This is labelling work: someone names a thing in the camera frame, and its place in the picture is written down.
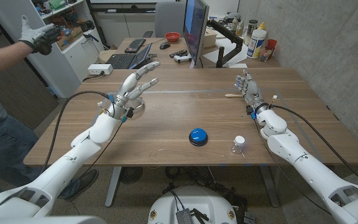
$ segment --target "red bowl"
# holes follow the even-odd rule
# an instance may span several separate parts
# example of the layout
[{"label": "red bowl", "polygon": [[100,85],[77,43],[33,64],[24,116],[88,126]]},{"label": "red bowl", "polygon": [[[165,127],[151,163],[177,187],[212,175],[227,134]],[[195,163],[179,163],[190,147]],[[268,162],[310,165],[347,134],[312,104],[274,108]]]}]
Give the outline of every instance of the red bowl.
[{"label": "red bowl", "polygon": [[176,32],[170,32],[165,34],[165,38],[167,38],[168,42],[176,42],[179,40],[180,34]]}]

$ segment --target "human arm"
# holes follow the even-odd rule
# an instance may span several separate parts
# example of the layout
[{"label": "human arm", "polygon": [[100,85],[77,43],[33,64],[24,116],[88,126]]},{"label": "human arm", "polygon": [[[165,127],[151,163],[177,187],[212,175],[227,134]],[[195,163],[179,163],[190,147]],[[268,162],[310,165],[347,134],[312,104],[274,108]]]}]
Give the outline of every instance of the human arm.
[{"label": "human arm", "polygon": [[33,49],[23,42],[18,42],[0,49],[0,72],[19,63]]},{"label": "human arm", "polygon": [[19,63],[32,52],[46,55],[45,48],[51,51],[51,43],[54,43],[59,35],[60,30],[54,24],[33,30],[27,17],[22,16],[22,37],[18,43],[0,49],[0,72]]}]

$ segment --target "white bottle cap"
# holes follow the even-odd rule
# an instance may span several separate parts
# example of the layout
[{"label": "white bottle cap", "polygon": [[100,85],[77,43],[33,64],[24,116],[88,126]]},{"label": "white bottle cap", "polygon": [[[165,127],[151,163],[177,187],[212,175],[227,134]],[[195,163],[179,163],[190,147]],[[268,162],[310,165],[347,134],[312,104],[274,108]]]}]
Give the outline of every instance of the white bottle cap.
[{"label": "white bottle cap", "polygon": [[264,38],[264,37],[266,37],[266,34],[267,34],[267,32],[266,32],[266,30],[258,30],[258,29],[256,29],[256,30],[254,30],[254,31],[252,31],[252,35],[254,36],[254,37],[256,37],[256,38]]},{"label": "white bottle cap", "polygon": [[236,136],[236,138],[234,139],[234,144],[238,146],[243,146],[245,142],[246,140],[242,136]]}]

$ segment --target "electrical wire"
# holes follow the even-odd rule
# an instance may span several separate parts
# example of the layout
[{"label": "electrical wire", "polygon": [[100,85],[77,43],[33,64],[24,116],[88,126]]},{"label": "electrical wire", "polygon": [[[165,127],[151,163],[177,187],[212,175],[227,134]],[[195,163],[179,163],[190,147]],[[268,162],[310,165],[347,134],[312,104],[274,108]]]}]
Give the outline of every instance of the electrical wire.
[{"label": "electrical wire", "polygon": [[175,196],[175,197],[178,199],[178,201],[179,201],[180,204],[181,204],[181,207],[182,207],[183,209],[185,209],[185,206],[183,206],[183,204],[181,203],[181,201],[180,201],[178,195],[177,195],[173,190],[170,190],[170,191],[171,191],[171,193],[173,194],[173,196]]},{"label": "electrical wire", "polygon": [[201,60],[201,57],[200,57],[200,62],[201,62],[201,68],[204,68],[203,61]]},{"label": "electrical wire", "polygon": [[209,173],[211,174],[211,177],[212,177],[212,179],[214,180],[214,184],[215,184],[215,186],[216,186],[215,177],[214,177],[214,175],[212,174],[211,169],[209,168],[209,166],[208,166],[208,170],[209,170]]},{"label": "electrical wire", "polygon": [[332,145],[330,145],[330,143],[327,142],[327,140],[316,130],[316,128],[313,127],[313,125],[311,125],[311,123],[309,123],[308,120],[306,120],[306,118],[302,117],[300,114],[282,107],[282,106],[277,106],[277,105],[270,105],[271,108],[280,108],[283,110],[286,110],[290,113],[293,113],[295,116],[299,117],[300,119],[302,119],[320,138],[321,140],[324,141],[324,143],[328,146],[328,148],[330,148],[330,150],[332,150],[332,152],[347,166],[347,168],[349,168],[357,177],[358,177],[358,172],[355,171],[350,165],[349,163],[346,162],[346,160],[332,147]]},{"label": "electrical wire", "polygon": [[93,165],[98,161],[98,159],[102,156],[102,154],[105,152],[105,150],[107,149],[107,147],[109,147],[109,145],[110,145],[110,143],[112,142],[112,140],[114,139],[114,137],[116,137],[116,134],[118,133],[118,130],[119,130],[119,128],[121,128],[121,125],[122,125],[122,124],[123,124],[123,123],[121,123],[121,124],[118,126],[116,133],[115,133],[114,136],[111,138],[111,140],[109,141],[109,143],[107,144],[107,146],[104,147],[102,153],[95,159],[95,161],[92,163],[92,165],[89,166],[89,168],[88,168],[79,178],[77,178],[77,180],[80,179],[81,177],[83,177],[83,176],[93,167]]},{"label": "electrical wire", "polygon": [[102,92],[99,92],[99,91],[81,91],[79,93],[75,93],[74,95],[72,95],[71,97],[69,97],[67,99],[67,101],[65,102],[65,104],[62,106],[62,109],[60,110],[60,114],[59,114],[59,117],[57,118],[57,122],[56,122],[56,127],[55,127],[55,130],[53,132],[53,138],[52,138],[52,142],[50,143],[50,148],[49,148],[49,152],[48,152],[48,156],[45,160],[45,163],[44,163],[44,166],[42,167],[42,170],[41,170],[41,173],[45,170],[45,168],[47,167],[48,165],[48,162],[49,162],[49,159],[50,159],[50,155],[52,154],[52,151],[53,151],[53,146],[55,145],[55,141],[56,141],[56,135],[57,135],[57,130],[59,128],[59,124],[60,124],[60,120],[62,118],[62,115],[63,115],[63,112],[68,104],[68,102],[70,102],[70,100],[72,100],[74,97],[78,96],[78,95],[82,95],[82,94],[85,94],[85,93],[95,93],[95,94],[99,94],[107,99],[109,99],[109,95],[105,94],[105,93],[102,93]]},{"label": "electrical wire", "polygon": [[177,212],[179,212],[177,198],[175,197],[175,195],[173,193],[172,193],[172,195],[173,195],[173,198],[175,199],[175,203],[177,204]]},{"label": "electrical wire", "polygon": [[131,33],[129,32],[129,28],[128,28],[128,23],[127,23],[127,17],[125,16],[125,13],[124,14],[124,19],[125,19],[125,24],[127,24],[127,30],[128,30],[128,35],[129,35],[129,38],[131,37]]},{"label": "electrical wire", "polygon": [[100,76],[102,76],[102,75],[104,75],[104,71],[101,71],[99,75],[95,75],[95,76],[92,76],[92,77],[84,78],[84,80],[82,80],[82,81],[90,80],[90,79],[92,79],[92,78],[98,78],[98,77],[100,77]]},{"label": "electrical wire", "polygon": [[165,37],[162,38],[162,39],[160,39],[160,40],[156,40],[156,41],[154,41],[154,42],[151,42],[151,43],[149,43],[149,44],[154,44],[154,43],[157,43],[157,42],[159,42],[159,41],[161,41],[161,40],[165,40]]},{"label": "electrical wire", "polygon": [[70,202],[71,202],[71,204],[74,206],[74,208],[75,208],[75,210],[77,211],[78,215],[81,215],[80,212],[78,211],[77,206],[75,206],[74,202],[72,202],[72,201],[70,201]]},{"label": "electrical wire", "polygon": [[268,154],[270,155],[270,157],[273,159],[274,163],[275,163],[275,164],[277,165],[277,167],[280,169],[281,173],[284,174],[284,176],[288,179],[288,181],[292,184],[292,186],[294,186],[294,188],[296,188],[296,189],[299,191],[299,193],[301,193],[306,199],[308,199],[311,203],[313,203],[314,205],[316,205],[317,207],[319,207],[320,209],[322,209],[324,212],[330,214],[329,211],[325,210],[323,207],[321,207],[321,206],[318,205],[316,202],[312,201],[312,199],[310,199],[308,196],[306,196],[306,194],[303,193],[303,192],[292,182],[292,180],[289,178],[289,176],[287,176],[287,175],[285,174],[284,170],[280,167],[280,165],[279,165],[279,164],[277,163],[277,161],[274,159],[272,153],[270,152],[270,149],[266,146],[265,141],[263,140],[262,136],[260,135],[259,127],[258,127],[258,124],[256,123],[256,120],[254,120],[254,122],[255,122],[256,130],[257,130],[257,132],[258,132],[258,135],[259,135],[260,140],[262,141],[263,145],[265,146],[265,148],[266,148]]}]

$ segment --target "robotic arm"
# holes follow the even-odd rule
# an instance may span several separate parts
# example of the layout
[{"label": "robotic arm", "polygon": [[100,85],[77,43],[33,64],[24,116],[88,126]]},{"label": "robotic arm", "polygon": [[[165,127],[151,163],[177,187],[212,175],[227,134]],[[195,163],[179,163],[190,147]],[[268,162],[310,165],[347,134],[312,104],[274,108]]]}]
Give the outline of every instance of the robotic arm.
[{"label": "robotic arm", "polygon": [[247,113],[256,119],[269,149],[289,162],[320,196],[338,223],[358,223],[358,185],[345,181],[304,149],[269,104],[265,103],[256,82],[244,70],[237,76],[235,86],[246,101]]},{"label": "robotic arm", "polygon": [[111,104],[108,109],[103,109],[95,124],[71,142],[73,149],[54,162],[33,182],[1,192],[0,218],[32,218],[49,215],[56,198],[78,169],[100,151],[101,144],[106,142],[113,131],[130,116],[132,108],[126,108],[125,104],[158,82],[158,79],[154,78],[135,88],[142,75],[159,65],[160,62],[152,62],[130,74],[121,85],[116,99],[111,97]]}]

